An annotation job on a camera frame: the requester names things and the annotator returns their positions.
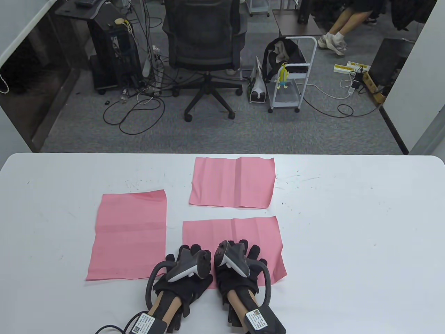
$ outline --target glove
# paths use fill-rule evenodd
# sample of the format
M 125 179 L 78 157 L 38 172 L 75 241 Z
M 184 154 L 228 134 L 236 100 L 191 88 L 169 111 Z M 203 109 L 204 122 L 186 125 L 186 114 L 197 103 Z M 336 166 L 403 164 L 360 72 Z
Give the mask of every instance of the glove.
M 181 256 L 181 251 L 186 248 L 190 249 L 191 255 L 195 255 L 197 252 L 201 250 L 201 246 L 198 244 L 192 245 L 191 248 L 187 245 L 182 245 L 179 248 L 178 260 Z M 212 254 L 210 251 L 206 250 L 208 260 L 210 261 L 212 258 Z M 174 255 L 169 254 L 166 256 L 167 261 L 174 261 Z M 167 282 L 165 274 L 161 276 L 161 278 L 157 281 L 157 283 L 153 286 L 153 291 L 156 295 L 159 296 L 161 291 L 169 291 L 178 296 L 181 299 L 182 304 L 182 314 L 184 317 L 190 314 L 190 304 L 197 300 L 204 291 L 209 287 L 209 285 L 213 281 L 213 276 L 209 274 L 207 277 L 201 279 L 197 275 L 193 275 L 192 277 L 184 277 L 175 282 Z
M 247 240 L 240 240 L 240 243 L 244 244 L 244 254 L 247 252 L 248 242 Z M 235 242 L 232 240 L 229 241 L 229 244 L 233 246 Z M 250 249 L 249 255 L 247 258 L 256 260 L 258 259 L 258 255 L 261 249 L 257 245 L 253 245 Z M 260 259 L 265 265 L 267 265 L 267 261 L 265 259 Z M 258 289 L 258 275 L 261 272 L 261 268 L 258 266 L 252 266 L 250 268 L 249 277 L 242 277 L 232 268 L 228 268 L 226 265 L 222 265 L 217 267 L 214 265 L 216 272 L 216 284 L 218 286 L 218 290 L 222 295 L 222 302 L 226 303 L 227 293 L 231 290 L 240 290 L 240 289 L 249 289 L 254 295 L 259 292 Z

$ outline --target rolling cart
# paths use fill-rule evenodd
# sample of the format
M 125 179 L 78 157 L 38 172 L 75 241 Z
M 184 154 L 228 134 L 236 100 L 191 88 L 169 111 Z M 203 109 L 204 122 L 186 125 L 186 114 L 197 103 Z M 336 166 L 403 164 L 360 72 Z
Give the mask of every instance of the rolling cart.
M 267 17 L 271 15 L 271 0 L 246 0 L 249 15 L 253 13 L 267 13 Z
M 269 95 L 270 108 L 268 113 L 273 113 L 274 108 L 295 108 L 295 112 L 298 113 L 300 111 L 301 103 L 303 101 L 304 92 L 306 91 L 307 81 L 309 79 L 309 75 L 311 74 L 312 63 L 314 62 L 315 51 L 317 50 L 317 40 L 313 36 L 295 36 L 295 37 L 286 37 L 288 40 L 293 40 L 298 45 L 299 41 L 302 39 L 312 39 L 314 42 L 314 49 L 312 51 L 311 61 L 306 62 L 303 53 L 300 49 L 299 58 L 301 62 L 299 63 L 285 63 L 283 64 L 275 77 L 272 78 L 271 82 L 267 84 L 267 91 Z M 281 77 L 284 69 L 289 71 L 289 76 L 287 77 L 287 88 L 281 86 L 279 82 L 279 78 Z M 303 85 L 303 89 L 298 89 L 298 84 L 296 80 L 304 80 L 304 83 L 299 83 Z

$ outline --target office chair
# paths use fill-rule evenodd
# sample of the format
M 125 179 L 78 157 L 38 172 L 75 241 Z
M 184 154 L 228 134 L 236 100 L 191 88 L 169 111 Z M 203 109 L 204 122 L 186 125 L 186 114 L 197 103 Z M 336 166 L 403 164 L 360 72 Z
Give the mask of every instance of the office chair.
M 184 120 L 192 121 L 189 112 L 204 94 L 212 94 L 234 119 L 235 112 L 216 89 L 236 88 L 241 96 L 243 86 L 215 81 L 210 72 L 240 68 L 247 18 L 239 14 L 239 0 L 165 0 L 165 6 L 162 29 L 168 36 L 170 66 L 205 72 L 201 82 L 172 89 L 175 97 L 181 89 L 199 89 L 184 111 Z

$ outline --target chair base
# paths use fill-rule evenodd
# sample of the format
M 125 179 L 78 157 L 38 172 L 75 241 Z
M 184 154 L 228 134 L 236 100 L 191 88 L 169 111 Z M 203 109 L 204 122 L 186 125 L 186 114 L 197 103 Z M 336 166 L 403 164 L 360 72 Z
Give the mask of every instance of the chair base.
M 181 89 L 199 89 L 199 92 L 195 95 L 193 100 L 184 110 L 184 120 L 186 122 L 191 122 L 193 116 L 189 114 L 190 110 L 195 106 L 195 104 L 204 96 L 204 94 L 212 94 L 219 103 L 223 105 L 224 108 L 229 112 L 229 119 L 235 118 L 235 112 L 227 104 L 226 100 L 218 93 L 217 88 L 237 88 L 236 95 L 241 96 L 243 94 L 243 86 L 241 84 L 235 84 L 230 82 L 220 82 L 212 81 L 212 76 L 209 73 L 203 75 L 203 81 L 197 83 L 190 83 L 184 85 L 174 86 L 172 88 L 173 96 L 179 96 L 179 91 Z

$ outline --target pink napkin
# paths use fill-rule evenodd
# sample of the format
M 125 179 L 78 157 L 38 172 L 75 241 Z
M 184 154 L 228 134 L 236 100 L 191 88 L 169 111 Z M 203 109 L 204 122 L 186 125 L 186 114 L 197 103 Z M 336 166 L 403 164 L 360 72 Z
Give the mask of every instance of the pink napkin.
M 87 281 L 147 278 L 166 256 L 165 191 L 104 194 Z
M 267 208 L 275 184 L 273 159 L 196 158 L 190 204 Z
M 257 244 L 261 248 L 258 257 L 267 260 L 267 268 L 271 274 L 272 284 L 287 275 L 281 251 L 283 243 L 276 217 L 247 218 L 247 219 L 219 219 L 185 221 L 182 225 L 182 243 L 189 246 L 201 245 L 202 249 L 215 253 L 219 243 L 223 240 L 239 242 L 246 239 L 250 247 Z M 210 289 L 216 288 L 215 273 L 212 268 L 213 283 Z M 258 277 L 259 286 L 264 286 L 264 276 Z

